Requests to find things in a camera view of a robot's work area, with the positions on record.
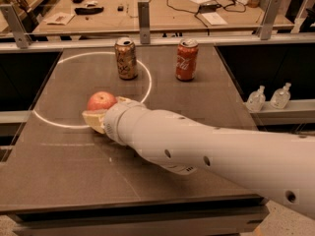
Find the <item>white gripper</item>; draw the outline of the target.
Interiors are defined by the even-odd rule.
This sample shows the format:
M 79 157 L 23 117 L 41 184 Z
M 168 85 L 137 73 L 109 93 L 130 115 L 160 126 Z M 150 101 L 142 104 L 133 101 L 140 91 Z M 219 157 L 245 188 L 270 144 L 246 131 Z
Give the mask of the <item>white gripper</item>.
M 98 133 L 106 133 L 109 138 L 122 146 L 127 145 L 127 137 L 132 128 L 142 115 L 147 112 L 147 107 L 130 98 L 117 96 L 117 103 L 105 109 L 85 110 L 82 116 L 85 123 Z

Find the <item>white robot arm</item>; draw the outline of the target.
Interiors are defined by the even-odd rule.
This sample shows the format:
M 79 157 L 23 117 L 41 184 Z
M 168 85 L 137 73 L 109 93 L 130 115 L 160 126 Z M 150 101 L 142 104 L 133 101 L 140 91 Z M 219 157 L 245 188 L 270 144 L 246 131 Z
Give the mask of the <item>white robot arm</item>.
M 315 218 L 315 138 L 207 126 L 120 97 L 86 110 L 87 125 L 146 161 L 176 174 L 204 168 L 260 196 Z

